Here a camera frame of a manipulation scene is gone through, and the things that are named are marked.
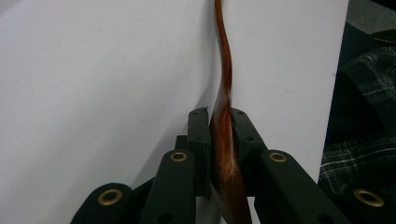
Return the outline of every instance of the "gray surface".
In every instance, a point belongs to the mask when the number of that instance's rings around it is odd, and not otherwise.
[[[346,21],[367,34],[396,29],[396,12],[369,0],[349,0]]]

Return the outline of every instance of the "wood grain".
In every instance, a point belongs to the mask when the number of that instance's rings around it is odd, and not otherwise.
[[[212,192],[228,224],[249,224],[251,217],[248,199],[233,143],[232,61],[224,28],[221,2],[222,0],[215,0],[222,71],[219,93],[210,120],[213,143]]]

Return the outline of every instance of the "brass grommet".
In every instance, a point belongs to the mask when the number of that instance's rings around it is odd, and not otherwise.
[[[285,155],[278,153],[278,152],[271,153],[269,155],[269,157],[271,160],[277,161],[277,162],[285,162],[288,159]]]
[[[367,189],[355,189],[353,195],[362,203],[368,204],[372,207],[384,206],[384,200],[378,195],[372,193]]]
[[[110,193],[114,193],[115,196],[107,199],[106,196]],[[108,189],[103,191],[98,197],[98,203],[103,206],[109,206],[111,204],[117,203],[122,197],[122,192],[119,189]]]
[[[187,154],[183,152],[175,152],[171,155],[172,161],[184,161],[187,159]]]

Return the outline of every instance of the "clamp jaw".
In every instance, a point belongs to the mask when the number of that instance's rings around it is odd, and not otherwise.
[[[288,153],[268,150],[248,115],[232,109],[234,141],[247,196],[261,223],[393,223],[396,207],[380,192],[346,186],[327,194]],[[158,173],[136,189],[94,190],[72,224],[195,223],[195,198],[210,195],[211,140],[205,108],[189,114],[188,135],[163,155]]]

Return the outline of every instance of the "polished wood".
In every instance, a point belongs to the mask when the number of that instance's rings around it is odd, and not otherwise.
[[[233,143],[232,61],[224,28],[221,1],[215,0],[222,71],[219,93],[210,120],[213,143],[212,192],[228,224],[248,224],[251,223],[248,199]]]

